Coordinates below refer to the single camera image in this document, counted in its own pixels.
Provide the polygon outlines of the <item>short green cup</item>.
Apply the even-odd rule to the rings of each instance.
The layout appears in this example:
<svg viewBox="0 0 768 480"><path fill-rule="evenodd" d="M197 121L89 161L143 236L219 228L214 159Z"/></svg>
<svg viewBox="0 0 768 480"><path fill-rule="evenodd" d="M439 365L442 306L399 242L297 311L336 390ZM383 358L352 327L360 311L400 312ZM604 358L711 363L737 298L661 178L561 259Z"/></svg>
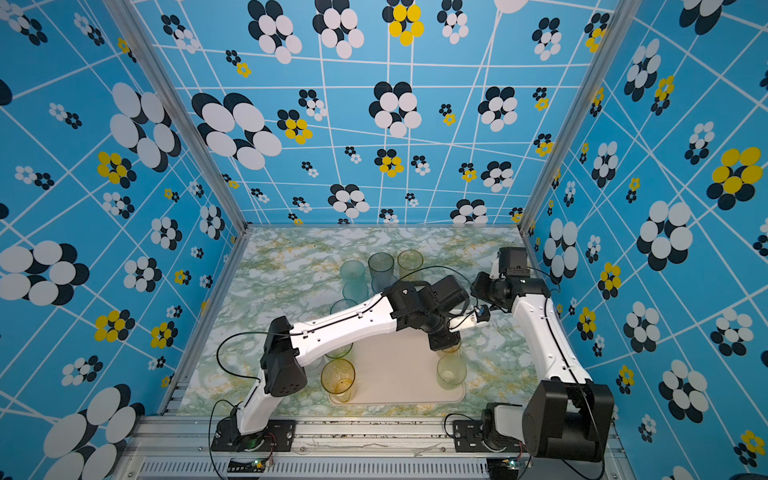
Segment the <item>short green cup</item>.
<svg viewBox="0 0 768 480"><path fill-rule="evenodd" d="M436 367L438 385L445 390L452 390L463 385L467 377L465 361L457 354L441 357Z"/></svg>

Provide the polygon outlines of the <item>yellow tall glass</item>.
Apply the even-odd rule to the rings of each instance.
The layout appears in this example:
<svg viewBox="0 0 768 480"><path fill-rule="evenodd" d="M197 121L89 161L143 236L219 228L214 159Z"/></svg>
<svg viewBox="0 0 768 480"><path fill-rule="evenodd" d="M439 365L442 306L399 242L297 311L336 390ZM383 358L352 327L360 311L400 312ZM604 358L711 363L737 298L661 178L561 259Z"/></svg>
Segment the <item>yellow tall glass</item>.
<svg viewBox="0 0 768 480"><path fill-rule="evenodd" d="M399 273L405 276L422 268L424 266L424 257L418 250L407 249L398 254L397 265Z"/></svg>
<svg viewBox="0 0 768 480"><path fill-rule="evenodd" d="M321 386L332 401L348 403L355 394L356 370L346 359L328 362L321 372Z"/></svg>

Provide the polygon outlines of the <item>green tall glass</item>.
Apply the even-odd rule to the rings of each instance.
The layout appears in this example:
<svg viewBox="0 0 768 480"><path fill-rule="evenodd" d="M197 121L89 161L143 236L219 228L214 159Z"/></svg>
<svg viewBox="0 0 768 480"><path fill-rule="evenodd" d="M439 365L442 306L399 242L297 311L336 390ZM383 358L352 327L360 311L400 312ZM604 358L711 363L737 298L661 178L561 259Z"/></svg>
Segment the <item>green tall glass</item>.
<svg viewBox="0 0 768 480"><path fill-rule="evenodd" d="M326 353L325 357L329 360L343 359L351 353L353 346L354 344L350 343L345 346L333 349L330 352Z"/></svg>

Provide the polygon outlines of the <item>blue clear tall glass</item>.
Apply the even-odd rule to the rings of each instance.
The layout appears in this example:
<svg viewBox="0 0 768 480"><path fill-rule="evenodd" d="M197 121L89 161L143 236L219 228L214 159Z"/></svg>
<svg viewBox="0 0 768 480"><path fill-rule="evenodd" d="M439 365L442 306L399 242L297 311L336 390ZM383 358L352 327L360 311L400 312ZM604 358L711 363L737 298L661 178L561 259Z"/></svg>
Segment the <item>blue clear tall glass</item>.
<svg viewBox="0 0 768 480"><path fill-rule="evenodd" d="M350 299L341 299L336 301L330 308L330 314L354 312L358 303Z"/></svg>

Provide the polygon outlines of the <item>yellow tall glass front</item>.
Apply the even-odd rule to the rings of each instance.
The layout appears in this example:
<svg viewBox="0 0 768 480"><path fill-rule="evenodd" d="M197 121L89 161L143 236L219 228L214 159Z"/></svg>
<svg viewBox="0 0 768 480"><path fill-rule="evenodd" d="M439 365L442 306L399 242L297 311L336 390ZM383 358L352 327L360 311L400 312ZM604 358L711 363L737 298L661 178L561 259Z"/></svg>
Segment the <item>yellow tall glass front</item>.
<svg viewBox="0 0 768 480"><path fill-rule="evenodd" d="M346 359L328 362L321 372L321 386L332 401L348 403L355 394L356 370Z"/></svg>

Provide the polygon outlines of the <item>short yellow cup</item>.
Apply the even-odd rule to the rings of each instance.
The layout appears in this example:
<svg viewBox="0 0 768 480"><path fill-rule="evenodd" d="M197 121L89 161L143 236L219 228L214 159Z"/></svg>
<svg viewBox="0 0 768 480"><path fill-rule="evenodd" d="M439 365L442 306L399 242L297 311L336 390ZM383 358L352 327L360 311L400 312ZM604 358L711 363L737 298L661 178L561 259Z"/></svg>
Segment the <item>short yellow cup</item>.
<svg viewBox="0 0 768 480"><path fill-rule="evenodd" d="M437 354L438 354L438 356L440 358L448 356L448 355L457 355L459 353L460 349L461 349L461 345L462 345L462 343L458 342L458 343L456 343L455 345L453 345L453 346L451 346L449 348L445 348L445 349L439 350L437 352Z"/></svg>

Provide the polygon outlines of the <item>short clear dimpled cup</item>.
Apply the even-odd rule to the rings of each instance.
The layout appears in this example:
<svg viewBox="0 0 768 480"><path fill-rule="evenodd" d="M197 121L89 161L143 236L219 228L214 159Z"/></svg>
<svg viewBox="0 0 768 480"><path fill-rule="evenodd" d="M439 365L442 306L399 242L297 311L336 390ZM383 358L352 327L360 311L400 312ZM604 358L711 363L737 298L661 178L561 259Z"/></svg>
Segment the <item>short clear dimpled cup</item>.
<svg viewBox="0 0 768 480"><path fill-rule="evenodd" d="M304 366L306 372L319 371L325 364L325 356L321 355Z"/></svg>

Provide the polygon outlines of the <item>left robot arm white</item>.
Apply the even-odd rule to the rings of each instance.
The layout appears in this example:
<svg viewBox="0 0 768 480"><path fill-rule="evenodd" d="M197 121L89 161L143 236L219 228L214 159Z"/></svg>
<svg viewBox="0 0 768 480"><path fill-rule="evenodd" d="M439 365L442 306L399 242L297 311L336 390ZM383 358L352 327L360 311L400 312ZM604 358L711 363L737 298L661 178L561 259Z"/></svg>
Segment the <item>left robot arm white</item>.
<svg viewBox="0 0 768 480"><path fill-rule="evenodd" d="M490 320L489 308L471 306L470 300L448 275L434 284L399 280L363 303L321 319L295 324L286 317L273 320L257 382L233 411L238 434L262 433L282 398L306 387L305 367L332 350L407 329L424 332L432 351L457 345L461 330Z"/></svg>

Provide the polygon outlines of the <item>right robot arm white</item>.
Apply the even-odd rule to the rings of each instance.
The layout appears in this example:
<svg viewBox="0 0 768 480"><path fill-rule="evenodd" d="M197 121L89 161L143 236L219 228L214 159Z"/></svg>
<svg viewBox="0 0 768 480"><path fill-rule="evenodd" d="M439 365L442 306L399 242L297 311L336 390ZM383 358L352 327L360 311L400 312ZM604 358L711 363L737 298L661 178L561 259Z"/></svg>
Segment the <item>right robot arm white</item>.
<svg viewBox="0 0 768 480"><path fill-rule="evenodd" d="M526 405L486 406L481 417L486 446L502 450L521 443L533 457L600 462L612 422L613 394L594 382L577 360L546 283L530 274L526 250L501 248L491 271L477 275L472 292L521 327L539 379Z"/></svg>

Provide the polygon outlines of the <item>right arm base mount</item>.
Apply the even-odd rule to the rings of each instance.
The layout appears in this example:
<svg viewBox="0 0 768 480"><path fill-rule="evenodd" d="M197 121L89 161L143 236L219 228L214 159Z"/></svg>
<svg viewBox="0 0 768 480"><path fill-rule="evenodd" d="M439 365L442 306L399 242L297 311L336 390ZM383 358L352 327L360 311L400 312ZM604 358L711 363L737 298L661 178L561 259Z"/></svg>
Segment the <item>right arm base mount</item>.
<svg viewBox="0 0 768 480"><path fill-rule="evenodd" d="M518 441L501 448L491 447L484 439L478 421L451 419L448 432L453 437L454 450L457 453L511 453L519 455L526 450Z"/></svg>

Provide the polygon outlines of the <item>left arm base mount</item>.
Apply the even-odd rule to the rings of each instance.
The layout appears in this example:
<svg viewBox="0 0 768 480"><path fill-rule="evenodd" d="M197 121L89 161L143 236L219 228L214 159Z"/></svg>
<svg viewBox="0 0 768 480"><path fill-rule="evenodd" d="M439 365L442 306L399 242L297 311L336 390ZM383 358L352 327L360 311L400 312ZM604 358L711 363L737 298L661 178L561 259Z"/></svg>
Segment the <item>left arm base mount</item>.
<svg viewBox="0 0 768 480"><path fill-rule="evenodd" d="M289 452L295 437L295 420L269 420L264 430L241 434L234 418L224 418L216 426L210 444L213 452Z"/></svg>

